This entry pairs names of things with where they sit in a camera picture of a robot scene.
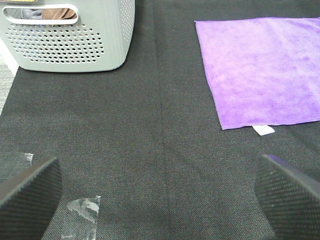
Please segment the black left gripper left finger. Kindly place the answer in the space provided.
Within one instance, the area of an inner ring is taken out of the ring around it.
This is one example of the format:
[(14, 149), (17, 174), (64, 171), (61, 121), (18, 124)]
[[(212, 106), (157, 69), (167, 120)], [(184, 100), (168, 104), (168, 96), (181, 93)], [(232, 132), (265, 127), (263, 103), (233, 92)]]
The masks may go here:
[(40, 240), (62, 197), (57, 157), (42, 159), (0, 185), (0, 238)]

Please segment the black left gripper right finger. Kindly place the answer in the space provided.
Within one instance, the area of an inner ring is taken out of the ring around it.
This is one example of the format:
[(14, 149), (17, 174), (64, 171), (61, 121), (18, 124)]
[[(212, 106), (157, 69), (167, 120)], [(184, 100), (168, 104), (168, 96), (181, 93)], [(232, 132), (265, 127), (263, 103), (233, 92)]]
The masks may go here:
[(255, 195), (279, 240), (320, 238), (320, 183), (274, 155), (262, 155)]

